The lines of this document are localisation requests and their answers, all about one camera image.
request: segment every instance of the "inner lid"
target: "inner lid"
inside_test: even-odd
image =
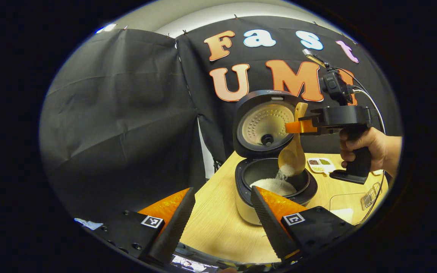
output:
[[[241,145],[252,151],[269,151],[284,145],[292,137],[286,133],[285,123],[294,121],[294,106],[281,97],[250,109],[240,120],[237,138]]]

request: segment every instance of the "table surface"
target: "table surface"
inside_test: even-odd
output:
[[[328,158],[337,169],[344,169],[341,167],[342,159],[339,154],[305,153],[305,156],[307,159]],[[247,223],[237,211],[235,170],[243,159],[234,152],[195,194],[196,203],[180,242],[221,259],[246,263],[278,262],[280,259],[274,253],[262,226]],[[382,179],[382,175],[375,176],[369,173],[366,183],[359,185],[314,173],[308,164],[306,168],[318,183],[318,191],[307,208],[315,206],[323,206],[330,210],[351,208],[354,211],[353,224],[361,221],[368,211],[368,209],[362,210],[361,197]],[[384,179],[382,192],[373,211],[385,196],[387,189],[387,180]]]

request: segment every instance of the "black curtain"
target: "black curtain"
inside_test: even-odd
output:
[[[175,40],[103,31],[81,45],[47,92],[40,150],[73,216],[102,223],[205,183],[196,108]]]

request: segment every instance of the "white rice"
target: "white rice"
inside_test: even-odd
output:
[[[279,171],[284,173],[284,175],[286,175],[287,177],[291,177],[294,174],[294,168],[289,166],[288,164],[284,164],[283,166],[281,166],[281,169],[279,169]]]
[[[283,181],[281,179],[276,178],[265,178],[258,180],[250,185],[255,185],[259,188],[263,188],[264,190],[272,191],[275,194],[279,194],[281,196],[293,194],[296,192],[296,189],[291,185],[291,183]]]

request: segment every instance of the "light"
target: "light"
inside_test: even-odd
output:
[[[104,31],[111,31],[117,24],[110,24],[104,28]]]
[[[109,25],[105,26],[104,28],[99,29],[98,31],[96,31],[96,34],[99,34],[102,31],[111,31],[112,29],[114,29],[115,26],[117,26],[117,24],[109,24]]]
[[[306,57],[308,57],[308,56],[312,56],[313,54],[311,54],[311,51],[310,50],[307,50],[307,49],[303,49],[303,54],[306,56]]]

